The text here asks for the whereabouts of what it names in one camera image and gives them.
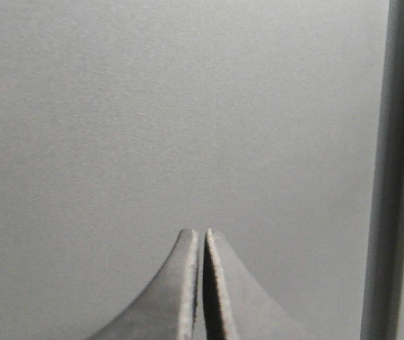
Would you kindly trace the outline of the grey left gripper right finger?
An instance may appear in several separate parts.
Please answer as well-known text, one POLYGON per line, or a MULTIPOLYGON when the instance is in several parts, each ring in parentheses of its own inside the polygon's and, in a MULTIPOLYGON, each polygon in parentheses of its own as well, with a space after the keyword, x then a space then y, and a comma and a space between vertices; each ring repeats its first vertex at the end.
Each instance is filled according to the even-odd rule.
POLYGON ((202 273, 208 339, 313 338, 266 293, 214 229, 205 235, 202 273))

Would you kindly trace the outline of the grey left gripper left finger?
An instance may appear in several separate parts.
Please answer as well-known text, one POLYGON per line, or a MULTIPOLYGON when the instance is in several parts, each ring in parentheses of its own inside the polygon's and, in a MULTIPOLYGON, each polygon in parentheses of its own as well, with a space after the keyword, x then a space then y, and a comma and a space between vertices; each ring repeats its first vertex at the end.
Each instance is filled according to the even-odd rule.
POLYGON ((91 339, 191 339, 197 307, 199 237, 180 231, 162 267, 116 318, 91 339))

